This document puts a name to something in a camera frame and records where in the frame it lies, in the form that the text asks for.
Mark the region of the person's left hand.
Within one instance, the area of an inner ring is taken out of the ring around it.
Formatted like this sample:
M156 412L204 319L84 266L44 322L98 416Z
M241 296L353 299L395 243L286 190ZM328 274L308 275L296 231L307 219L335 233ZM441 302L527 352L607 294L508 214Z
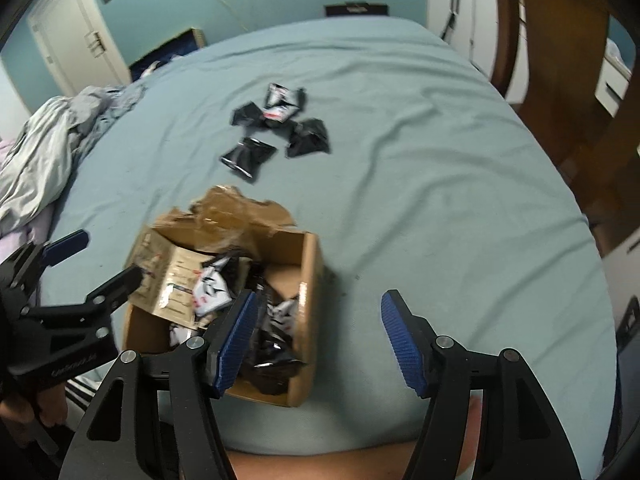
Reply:
M46 427L64 425L68 416L65 384L57 385L36 395L40 422ZM14 442L19 446L29 440L28 426L35 420L32 404L21 398L1 401L1 419Z

